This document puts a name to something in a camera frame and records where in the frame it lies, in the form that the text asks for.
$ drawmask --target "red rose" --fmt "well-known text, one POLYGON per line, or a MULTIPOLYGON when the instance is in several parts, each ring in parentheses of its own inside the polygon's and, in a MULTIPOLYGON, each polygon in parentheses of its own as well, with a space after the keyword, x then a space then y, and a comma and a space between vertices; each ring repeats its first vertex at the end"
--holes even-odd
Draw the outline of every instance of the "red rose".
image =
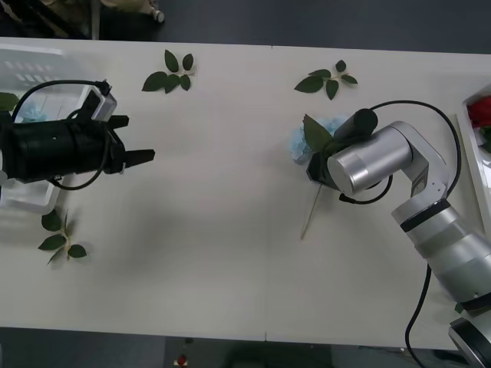
POLYGON ((473 127, 491 126, 491 97, 484 97, 472 105, 467 105, 473 127))

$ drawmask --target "white plastic basket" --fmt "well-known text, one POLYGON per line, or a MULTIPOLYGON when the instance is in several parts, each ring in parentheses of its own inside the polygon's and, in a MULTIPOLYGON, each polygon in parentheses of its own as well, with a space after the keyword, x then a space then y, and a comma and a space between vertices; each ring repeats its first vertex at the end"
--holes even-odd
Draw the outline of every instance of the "white plastic basket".
POLYGON ((463 101, 457 119, 462 133, 463 145, 466 149, 470 175, 476 190, 479 210, 483 218, 484 232, 486 237, 491 240, 491 153, 479 148, 479 145, 484 143, 484 139, 479 133, 479 129, 473 128, 467 111, 468 104, 486 96, 491 96, 491 84, 463 101))
MULTIPOLYGON (((0 44, 1 92, 10 92, 20 97, 35 85, 63 79, 90 78, 62 50, 0 44)), ((81 85, 53 86, 39 90, 28 101, 34 101, 47 120, 57 120, 79 108, 86 92, 87 87, 81 85)), ((21 121, 21 117, 15 120, 16 123, 21 121)), ((23 184, 10 179, 2 186, 0 208, 46 214, 54 208, 58 193, 59 189, 46 181, 23 184)))

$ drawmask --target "artificial leaf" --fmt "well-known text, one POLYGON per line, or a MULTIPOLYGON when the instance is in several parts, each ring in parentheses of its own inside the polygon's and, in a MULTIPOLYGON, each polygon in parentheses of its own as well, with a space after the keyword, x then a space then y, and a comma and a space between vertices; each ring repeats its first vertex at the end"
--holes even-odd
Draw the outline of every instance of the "artificial leaf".
POLYGON ((322 88, 324 80, 321 77, 310 76, 306 77, 302 82, 297 84, 295 90, 299 92, 305 92, 306 94, 313 94, 322 88))
POLYGON ((152 73, 145 83, 143 84, 142 91, 154 92, 155 90, 161 90, 166 86, 167 73, 165 71, 157 71, 152 73))
POLYGON ((313 152, 321 151, 326 144, 332 141, 331 134, 309 115, 303 119, 305 142, 313 152))
POLYGON ((18 98, 14 94, 0 92, 0 111, 12 111, 17 105, 18 98))
POLYGON ((166 94, 168 94, 170 91, 172 91, 174 88, 179 86, 180 83, 180 78, 179 75, 176 74, 171 74, 167 78, 167 83, 166 83, 166 94))
POLYGON ((309 75, 314 75, 316 77, 330 78, 331 72, 327 69, 321 69, 319 71, 312 71, 309 75))
POLYGON ((66 243, 67 239, 62 234, 52 235, 43 241, 43 244, 39 245, 38 249, 42 251, 53 251, 58 249, 66 243))
POLYGON ((57 259, 59 259, 62 255, 63 255, 63 252, 64 252, 64 248, 61 247, 59 248, 52 256, 51 258, 49 258, 49 261, 46 265, 49 265, 50 263, 52 263, 53 261, 56 261, 57 259))
POLYGON ((328 94, 329 100, 332 100, 336 93, 338 92, 339 82, 337 80, 328 80, 325 84, 325 91, 328 94))
POLYGON ((61 218, 56 213, 56 210, 49 212, 47 215, 41 217, 41 224, 43 228, 50 232, 57 232, 61 229, 61 218))
POLYGON ((479 147, 483 148, 488 153, 491 153, 491 142, 485 142, 481 144, 479 147))
POLYGON ((349 84, 358 84, 358 81, 348 74, 341 75, 341 79, 349 84))
POLYGON ((81 245, 73 244, 70 249, 68 249, 68 255, 73 258, 82 258, 87 255, 87 252, 81 245))
POLYGON ((336 70, 338 71, 338 73, 342 73, 343 71, 346 70, 346 63, 342 60, 338 61, 336 63, 336 70))
POLYGON ((460 303, 455 304, 455 308, 453 310, 456 311, 458 314, 462 314, 463 312, 462 304, 460 303))
POLYGON ((166 61, 167 69, 169 69, 173 73, 177 73, 179 71, 179 63, 177 62, 177 59, 172 52, 166 50, 164 59, 166 61))
POLYGON ((181 75, 180 82, 181 82, 181 87, 184 90, 189 90, 191 88, 191 80, 189 78, 189 75, 185 75, 185 74, 181 75))
POLYGON ((190 71, 193 67, 194 57, 191 54, 188 54, 183 59, 183 68, 186 71, 190 71))

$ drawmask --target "white table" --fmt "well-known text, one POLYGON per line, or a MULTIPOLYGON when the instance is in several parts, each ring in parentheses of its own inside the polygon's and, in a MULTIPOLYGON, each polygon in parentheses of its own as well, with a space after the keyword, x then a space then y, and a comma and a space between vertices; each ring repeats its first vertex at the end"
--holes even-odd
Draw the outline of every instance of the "white table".
MULTIPOLYGON (((0 326, 129 334, 403 346, 425 263, 390 213, 409 198, 400 173, 384 200, 339 202, 324 189, 299 240, 316 186, 289 158, 305 113, 352 113, 393 99, 448 114, 489 83, 491 56, 267 46, 2 39, 70 51, 107 78, 128 149, 152 163, 102 176, 61 198, 91 252, 46 267, 39 217, 0 212, 0 326), (163 52, 195 56, 189 92, 143 93, 163 52), (301 94, 308 72, 344 59, 360 87, 301 94)), ((453 170, 445 123, 422 107, 386 107, 380 126, 413 124, 453 170)), ((78 178, 80 182, 87 176, 78 178)), ((374 196, 377 190, 365 194, 374 196)), ((468 166, 450 202, 482 227, 468 166)), ((453 348, 454 303, 433 280, 415 347, 453 348)))

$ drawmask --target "dark floor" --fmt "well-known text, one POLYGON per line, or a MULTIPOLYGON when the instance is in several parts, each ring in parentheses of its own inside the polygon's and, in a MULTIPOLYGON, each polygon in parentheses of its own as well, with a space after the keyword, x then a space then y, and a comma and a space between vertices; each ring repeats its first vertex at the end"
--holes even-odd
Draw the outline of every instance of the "dark floor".
POLYGON ((101 39, 491 53, 487 0, 160 0, 160 9, 163 26, 106 12, 101 39))
MULTIPOLYGON (((174 368, 181 354, 189 368, 415 367, 401 349, 305 343, 2 328, 0 345, 0 368, 174 368)), ((419 350, 418 356, 427 368, 465 366, 453 353, 419 350)))

